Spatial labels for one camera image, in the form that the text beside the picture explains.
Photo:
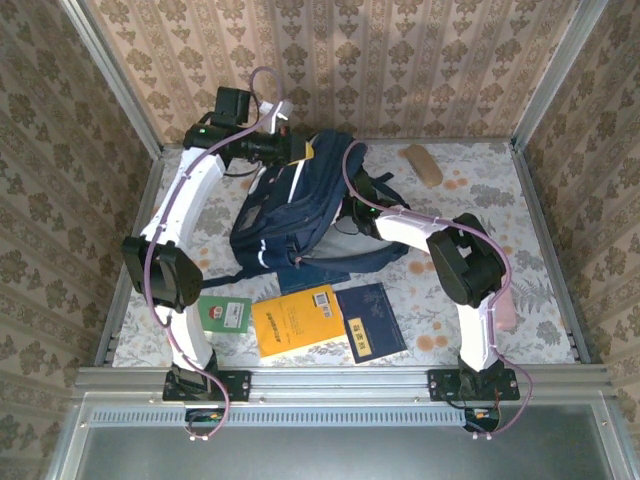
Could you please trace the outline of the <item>navy blue backpack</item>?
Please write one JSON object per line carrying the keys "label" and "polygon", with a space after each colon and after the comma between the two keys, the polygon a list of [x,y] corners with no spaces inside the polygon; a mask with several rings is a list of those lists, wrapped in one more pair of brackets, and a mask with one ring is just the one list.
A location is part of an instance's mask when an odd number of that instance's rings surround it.
{"label": "navy blue backpack", "polygon": [[[343,201],[351,197],[348,188],[363,168],[366,146],[335,130],[321,131],[311,144],[312,159],[266,168],[253,181],[229,236],[240,270],[206,279],[204,287],[300,268],[373,273],[408,253],[404,244],[359,233],[343,216]],[[387,184],[391,177],[371,177],[374,203],[404,206],[404,199]]]}

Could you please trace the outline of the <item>beige fabric pencil case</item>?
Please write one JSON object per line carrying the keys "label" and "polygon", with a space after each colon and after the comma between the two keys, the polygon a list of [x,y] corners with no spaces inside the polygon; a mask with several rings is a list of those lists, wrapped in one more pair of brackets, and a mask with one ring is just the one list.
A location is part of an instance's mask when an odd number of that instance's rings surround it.
{"label": "beige fabric pencil case", "polygon": [[404,149],[404,157],[424,185],[436,187],[443,182],[444,176],[441,169],[433,155],[424,146],[410,144]]}

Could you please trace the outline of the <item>blue cloth-covered book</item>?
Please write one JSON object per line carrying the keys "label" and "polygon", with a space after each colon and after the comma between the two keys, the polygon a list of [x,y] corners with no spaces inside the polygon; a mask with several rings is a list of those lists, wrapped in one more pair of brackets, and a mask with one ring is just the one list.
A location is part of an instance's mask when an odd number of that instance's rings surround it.
{"label": "blue cloth-covered book", "polygon": [[318,268],[300,268],[279,272],[278,284],[282,295],[289,295],[322,285],[335,285],[349,281],[349,273],[323,270]]}

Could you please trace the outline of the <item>navy book with floral print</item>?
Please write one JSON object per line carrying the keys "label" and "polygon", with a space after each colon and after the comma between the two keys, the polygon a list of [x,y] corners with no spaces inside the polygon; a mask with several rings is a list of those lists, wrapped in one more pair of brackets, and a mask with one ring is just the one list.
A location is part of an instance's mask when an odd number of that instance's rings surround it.
{"label": "navy book with floral print", "polygon": [[407,350],[382,283],[335,292],[356,365]]}

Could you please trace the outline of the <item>yellow book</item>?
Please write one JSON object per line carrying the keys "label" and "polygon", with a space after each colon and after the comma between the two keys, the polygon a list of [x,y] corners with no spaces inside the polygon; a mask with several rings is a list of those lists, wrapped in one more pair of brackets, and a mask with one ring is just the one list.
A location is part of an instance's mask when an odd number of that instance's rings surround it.
{"label": "yellow book", "polygon": [[251,314],[261,359],[346,339],[343,315],[329,284],[255,303]]}

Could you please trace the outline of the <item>pink eraser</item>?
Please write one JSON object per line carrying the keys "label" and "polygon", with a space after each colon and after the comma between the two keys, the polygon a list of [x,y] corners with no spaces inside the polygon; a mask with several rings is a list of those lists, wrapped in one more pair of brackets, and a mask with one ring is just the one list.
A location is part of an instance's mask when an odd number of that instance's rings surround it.
{"label": "pink eraser", "polygon": [[511,331],[517,324],[517,315],[511,289],[503,293],[494,305],[494,323],[500,331]]}

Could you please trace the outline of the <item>floral patterned tablecloth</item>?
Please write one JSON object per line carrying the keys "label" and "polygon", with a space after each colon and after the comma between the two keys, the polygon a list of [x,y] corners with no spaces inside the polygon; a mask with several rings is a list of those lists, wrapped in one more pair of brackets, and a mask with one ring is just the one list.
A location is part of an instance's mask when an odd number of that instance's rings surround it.
{"label": "floral patterned tablecloth", "polygon": [[[388,184],[414,210],[454,218],[470,212],[500,244],[512,267],[514,320],[496,320],[499,351],[518,365],[572,364],[574,353],[541,254],[521,184],[506,143],[439,143],[425,145],[435,157],[444,180],[429,188],[414,177],[401,158],[401,144],[369,144],[364,168],[372,176],[394,175]],[[246,198],[252,177],[225,177],[215,187],[191,238],[188,255],[205,278],[235,274],[228,235]],[[373,274],[351,275],[335,289],[380,282],[391,303],[407,349],[354,363],[345,338],[295,354],[260,359],[253,321],[242,334],[207,334],[223,368],[249,366],[400,366],[452,365],[461,344],[455,304],[442,291],[431,258],[412,249],[406,256]],[[205,295],[243,297],[255,301],[280,296],[273,274],[210,289]],[[166,334],[150,317],[141,295],[131,292],[114,367],[168,367],[172,350]]]}

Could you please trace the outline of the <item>green notebook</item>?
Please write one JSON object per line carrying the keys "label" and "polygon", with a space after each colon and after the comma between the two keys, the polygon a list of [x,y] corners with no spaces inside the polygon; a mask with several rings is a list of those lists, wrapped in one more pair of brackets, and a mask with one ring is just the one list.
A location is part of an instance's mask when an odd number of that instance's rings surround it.
{"label": "green notebook", "polygon": [[203,295],[197,309],[205,332],[244,334],[248,331],[251,305],[248,298]]}

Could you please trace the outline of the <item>small connector board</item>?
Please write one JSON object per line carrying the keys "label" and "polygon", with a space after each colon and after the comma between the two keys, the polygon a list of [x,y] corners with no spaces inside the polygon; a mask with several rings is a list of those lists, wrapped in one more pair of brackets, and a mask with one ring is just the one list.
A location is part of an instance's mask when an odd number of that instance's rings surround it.
{"label": "small connector board", "polygon": [[224,408],[187,409],[184,429],[190,441],[208,441],[226,418],[227,411]]}
{"label": "small connector board", "polygon": [[464,409],[463,429],[472,434],[474,439],[491,440],[493,433],[499,428],[501,413],[498,407]]}

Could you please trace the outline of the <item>grey metal cabinet top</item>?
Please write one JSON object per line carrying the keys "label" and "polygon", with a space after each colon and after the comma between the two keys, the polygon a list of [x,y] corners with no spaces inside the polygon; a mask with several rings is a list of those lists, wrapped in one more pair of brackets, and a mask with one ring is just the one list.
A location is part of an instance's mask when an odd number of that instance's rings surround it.
{"label": "grey metal cabinet top", "polygon": [[433,405],[245,405],[190,441],[186,410],[86,400],[46,480],[640,480],[601,401],[533,406],[491,440]]}

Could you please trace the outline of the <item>aluminium side rail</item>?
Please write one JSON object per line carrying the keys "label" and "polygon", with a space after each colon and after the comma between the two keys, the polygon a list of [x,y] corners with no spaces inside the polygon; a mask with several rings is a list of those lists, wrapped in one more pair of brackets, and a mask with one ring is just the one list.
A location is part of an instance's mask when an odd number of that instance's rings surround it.
{"label": "aluminium side rail", "polygon": [[582,364],[601,364],[587,324],[572,301],[526,158],[512,144],[509,148],[567,337],[573,341],[575,358]]}
{"label": "aluminium side rail", "polygon": [[[150,173],[141,197],[139,209],[133,224],[132,234],[139,234],[153,216],[155,199],[160,189],[164,163],[161,159],[152,163]],[[125,320],[128,302],[133,286],[125,264],[122,265],[116,283],[112,302],[104,323],[103,332],[98,344],[94,367],[110,367],[115,356],[118,336]]]}

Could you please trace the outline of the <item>aluminium back rail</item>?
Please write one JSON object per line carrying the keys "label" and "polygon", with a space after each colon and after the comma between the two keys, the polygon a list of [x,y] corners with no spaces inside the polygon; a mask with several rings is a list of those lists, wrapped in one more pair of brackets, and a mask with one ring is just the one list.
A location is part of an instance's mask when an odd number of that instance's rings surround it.
{"label": "aluminium back rail", "polygon": [[385,138],[358,139],[369,145],[401,145],[401,144],[511,144],[509,137],[471,137],[471,138]]}

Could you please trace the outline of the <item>aluminium frame post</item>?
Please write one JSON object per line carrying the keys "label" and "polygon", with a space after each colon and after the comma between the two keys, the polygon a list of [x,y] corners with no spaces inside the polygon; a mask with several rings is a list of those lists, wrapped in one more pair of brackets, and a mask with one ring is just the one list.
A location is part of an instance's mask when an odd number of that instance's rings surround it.
{"label": "aluminium frame post", "polygon": [[545,73],[514,130],[511,144],[515,151],[522,151],[530,141],[602,16],[607,3],[608,0],[579,1]]}
{"label": "aluminium frame post", "polygon": [[151,159],[157,161],[162,154],[162,141],[155,133],[134,88],[90,12],[86,0],[59,0],[59,2]]}

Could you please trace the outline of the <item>aluminium front rail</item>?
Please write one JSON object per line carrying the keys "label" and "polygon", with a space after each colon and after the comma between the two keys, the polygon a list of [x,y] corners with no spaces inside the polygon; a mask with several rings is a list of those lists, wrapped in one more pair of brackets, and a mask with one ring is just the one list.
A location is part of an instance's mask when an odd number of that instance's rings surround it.
{"label": "aluminium front rail", "polygon": [[[249,405],[427,405],[427,372],[433,366],[252,369]],[[532,404],[574,404],[611,398],[614,387],[601,365],[529,365],[517,376]],[[111,402],[158,403],[166,369],[83,368],[73,398],[103,395]]]}

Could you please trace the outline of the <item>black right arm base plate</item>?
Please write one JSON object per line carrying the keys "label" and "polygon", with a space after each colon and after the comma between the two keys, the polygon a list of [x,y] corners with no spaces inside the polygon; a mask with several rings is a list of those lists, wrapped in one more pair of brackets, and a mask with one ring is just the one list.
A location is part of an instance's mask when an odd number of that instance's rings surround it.
{"label": "black right arm base plate", "polygon": [[489,402],[496,399],[516,401],[521,398],[515,372],[479,374],[458,369],[431,369],[427,372],[429,396],[435,402]]}

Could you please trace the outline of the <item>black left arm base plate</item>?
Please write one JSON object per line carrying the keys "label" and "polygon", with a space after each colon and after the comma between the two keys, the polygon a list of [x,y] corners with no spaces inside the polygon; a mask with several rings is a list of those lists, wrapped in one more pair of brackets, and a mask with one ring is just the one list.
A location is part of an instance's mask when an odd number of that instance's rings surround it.
{"label": "black left arm base plate", "polygon": [[[217,379],[222,383],[230,401],[247,402],[251,390],[248,370],[220,370]],[[197,372],[172,368],[165,376],[164,401],[224,401],[221,388],[211,379]]]}

